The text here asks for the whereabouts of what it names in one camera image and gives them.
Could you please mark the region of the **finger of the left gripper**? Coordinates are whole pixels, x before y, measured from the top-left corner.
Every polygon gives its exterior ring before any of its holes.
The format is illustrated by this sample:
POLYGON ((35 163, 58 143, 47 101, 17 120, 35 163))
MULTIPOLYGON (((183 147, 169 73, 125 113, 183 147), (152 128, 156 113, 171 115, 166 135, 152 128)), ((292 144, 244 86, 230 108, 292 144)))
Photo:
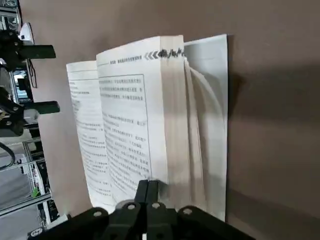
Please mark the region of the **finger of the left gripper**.
POLYGON ((27 59, 55 59, 52 45, 25 45, 12 30, 0 31, 0 58, 7 66, 17 66, 27 59))
POLYGON ((19 137, 25 125, 33 124, 39 115, 60 112, 57 101, 31 102, 19 105, 9 98, 9 93, 0 88, 0 135, 2 137, 19 137))

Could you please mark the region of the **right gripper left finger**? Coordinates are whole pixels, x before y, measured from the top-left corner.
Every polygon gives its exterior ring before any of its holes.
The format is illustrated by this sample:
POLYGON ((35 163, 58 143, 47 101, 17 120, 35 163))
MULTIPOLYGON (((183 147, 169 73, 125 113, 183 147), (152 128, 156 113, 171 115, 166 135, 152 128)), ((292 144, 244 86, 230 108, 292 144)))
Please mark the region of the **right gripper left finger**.
POLYGON ((138 219, 146 206, 149 181, 140 180, 133 200, 126 200, 112 213, 93 207, 51 228, 37 228, 29 240, 140 240, 138 219))

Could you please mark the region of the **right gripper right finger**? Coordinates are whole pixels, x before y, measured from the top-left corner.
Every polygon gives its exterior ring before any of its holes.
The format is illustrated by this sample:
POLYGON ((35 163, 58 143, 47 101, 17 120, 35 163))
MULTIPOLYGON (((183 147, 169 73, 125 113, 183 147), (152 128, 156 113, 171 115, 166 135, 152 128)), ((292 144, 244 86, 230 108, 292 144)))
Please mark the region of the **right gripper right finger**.
POLYGON ((148 180, 148 240, 252 240, 253 237, 201 210, 187 205, 179 210, 158 201, 159 181, 148 180))

